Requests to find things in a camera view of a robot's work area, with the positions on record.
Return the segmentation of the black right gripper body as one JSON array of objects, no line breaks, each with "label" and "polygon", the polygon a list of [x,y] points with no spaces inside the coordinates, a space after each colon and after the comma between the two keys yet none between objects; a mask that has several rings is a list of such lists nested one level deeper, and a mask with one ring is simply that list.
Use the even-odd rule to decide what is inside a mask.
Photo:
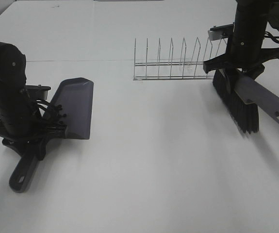
[{"label": "black right gripper body", "polygon": [[263,63],[278,59],[279,48],[258,48],[256,50],[249,50],[247,47],[236,47],[238,50],[228,46],[226,52],[215,58],[203,62],[203,70],[208,73],[218,69],[228,68],[242,68],[252,69]]}]

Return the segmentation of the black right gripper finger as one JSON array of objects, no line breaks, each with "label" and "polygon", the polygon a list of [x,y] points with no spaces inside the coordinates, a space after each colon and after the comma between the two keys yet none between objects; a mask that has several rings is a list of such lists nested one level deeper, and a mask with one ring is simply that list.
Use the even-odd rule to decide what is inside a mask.
[{"label": "black right gripper finger", "polygon": [[218,70],[225,80],[226,91],[231,94],[234,87],[233,69],[224,68]]},{"label": "black right gripper finger", "polygon": [[264,70],[265,70],[265,66],[263,64],[260,64],[256,67],[249,69],[247,71],[247,76],[252,79],[256,79],[264,72]]}]

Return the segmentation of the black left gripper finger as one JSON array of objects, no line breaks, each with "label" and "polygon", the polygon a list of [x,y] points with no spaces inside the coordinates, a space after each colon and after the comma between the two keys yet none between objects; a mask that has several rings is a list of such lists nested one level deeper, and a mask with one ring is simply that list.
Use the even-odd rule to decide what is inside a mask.
[{"label": "black left gripper finger", "polygon": [[38,160],[44,160],[46,156],[46,140],[38,139],[32,143],[32,151]]}]

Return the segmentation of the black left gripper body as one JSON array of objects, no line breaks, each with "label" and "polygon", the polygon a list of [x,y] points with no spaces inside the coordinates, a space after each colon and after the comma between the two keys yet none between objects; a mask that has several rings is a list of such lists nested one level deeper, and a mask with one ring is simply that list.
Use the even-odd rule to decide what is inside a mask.
[{"label": "black left gripper body", "polygon": [[21,120],[18,123],[4,123],[0,119],[0,137],[4,144],[18,154],[23,155],[27,151],[28,144],[44,138],[46,144],[54,138],[65,138],[65,129],[56,129],[52,125],[52,119],[36,118]]}]

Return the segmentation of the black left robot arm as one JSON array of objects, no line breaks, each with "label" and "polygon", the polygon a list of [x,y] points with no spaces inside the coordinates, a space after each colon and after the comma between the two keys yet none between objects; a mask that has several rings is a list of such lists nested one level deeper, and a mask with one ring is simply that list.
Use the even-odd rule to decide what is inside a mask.
[{"label": "black left robot arm", "polygon": [[26,56],[14,45],[0,42],[0,137],[21,156],[28,149],[38,160],[46,155],[46,144],[65,135],[60,120],[62,105],[43,96],[47,86],[26,84]]}]

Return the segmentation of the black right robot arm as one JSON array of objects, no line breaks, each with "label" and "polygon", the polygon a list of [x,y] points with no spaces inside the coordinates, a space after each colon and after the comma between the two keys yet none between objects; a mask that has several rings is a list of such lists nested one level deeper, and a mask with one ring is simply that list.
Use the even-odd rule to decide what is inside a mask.
[{"label": "black right robot arm", "polygon": [[272,5],[271,0],[239,0],[232,24],[209,29],[210,41],[227,40],[224,54],[203,62],[205,73],[215,71],[213,86],[220,96],[233,93],[238,71],[256,79],[265,62],[279,59],[279,48],[262,48],[264,38],[271,36],[266,26]]}]

